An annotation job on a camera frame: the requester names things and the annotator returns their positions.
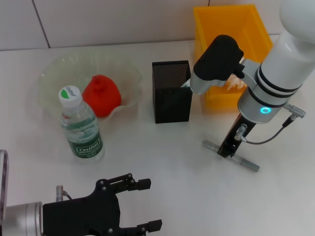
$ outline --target red fruit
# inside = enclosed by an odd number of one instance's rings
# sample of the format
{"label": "red fruit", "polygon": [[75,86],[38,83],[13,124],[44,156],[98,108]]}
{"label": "red fruit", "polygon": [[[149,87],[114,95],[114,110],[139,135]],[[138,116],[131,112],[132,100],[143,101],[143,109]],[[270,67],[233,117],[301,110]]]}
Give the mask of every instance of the red fruit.
{"label": "red fruit", "polygon": [[93,76],[82,96],[97,117],[108,116],[122,102],[116,84],[104,75]]}

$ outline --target clear plastic bowl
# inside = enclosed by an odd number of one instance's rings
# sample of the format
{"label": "clear plastic bowl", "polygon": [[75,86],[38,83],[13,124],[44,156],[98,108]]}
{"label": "clear plastic bowl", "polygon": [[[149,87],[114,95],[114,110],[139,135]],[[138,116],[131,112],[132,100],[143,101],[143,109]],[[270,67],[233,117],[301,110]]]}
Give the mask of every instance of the clear plastic bowl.
{"label": "clear plastic bowl", "polygon": [[38,78],[38,102],[53,117],[60,119],[62,106],[58,93],[64,86],[74,85],[84,91],[94,75],[111,78],[122,96],[121,106],[115,108],[111,116],[138,102],[141,72],[131,60],[112,50],[102,47],[88,47],[75,50],[54,60]]}

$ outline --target blue indicator light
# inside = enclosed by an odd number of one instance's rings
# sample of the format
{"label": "blue indicator light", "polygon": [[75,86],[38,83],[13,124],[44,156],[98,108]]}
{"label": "blue indicator light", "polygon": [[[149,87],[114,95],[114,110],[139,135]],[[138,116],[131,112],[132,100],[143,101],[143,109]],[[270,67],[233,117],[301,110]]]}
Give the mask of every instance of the blue indicator light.
{"label": "blue indicator light", "polygon": [[270,107],[263,107],[260,109],[260,112],[264,113],[264,114],[268,114],[271,112],[271,108]]}

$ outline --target cable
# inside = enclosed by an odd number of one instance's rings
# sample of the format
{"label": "cable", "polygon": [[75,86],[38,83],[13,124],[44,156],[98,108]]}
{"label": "cable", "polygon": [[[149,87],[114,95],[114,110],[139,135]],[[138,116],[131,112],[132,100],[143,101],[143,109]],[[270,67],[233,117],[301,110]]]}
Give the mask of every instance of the cable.
{"label": "cable", "polygon": [[274,136],[272,136],[270,139],[267,139],[267,140],[265,140],[265,141],[263,141],[263,142],[254,143],[254,142],[248,141],[248,140],[246,140],[246,139],[244,139],[244,138],[242,139],[242,141],[245,142],[245,143],[247,143],[247,144],[254,144],[254,145],[265,144],[265,143],[267,143],[267,142],[273,140],[275,137],[277,137],[277,136],[281,133],[281,131],[284,130],[284,128],[285,128],[285,127],[282,127]]}
{"label": "cable", "polygon": [[69,200],[72,200],[72,198],[69,196],[69,194],[67,194],[66,196],[67,196],[67,198],[69,198]]}

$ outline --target bottle label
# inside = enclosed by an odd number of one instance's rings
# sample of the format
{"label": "bottle label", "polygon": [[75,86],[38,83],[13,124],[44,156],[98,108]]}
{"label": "bottle label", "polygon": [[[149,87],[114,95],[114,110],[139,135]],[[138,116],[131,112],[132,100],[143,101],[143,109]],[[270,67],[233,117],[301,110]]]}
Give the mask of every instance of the bottle label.
{"label": "bottle label", "polygon": [[73,143],[69,141],[69,145],[74,155],[80,158],[91,158],[96,156],[103,148],[103,141],[99,134],[86,143]]}

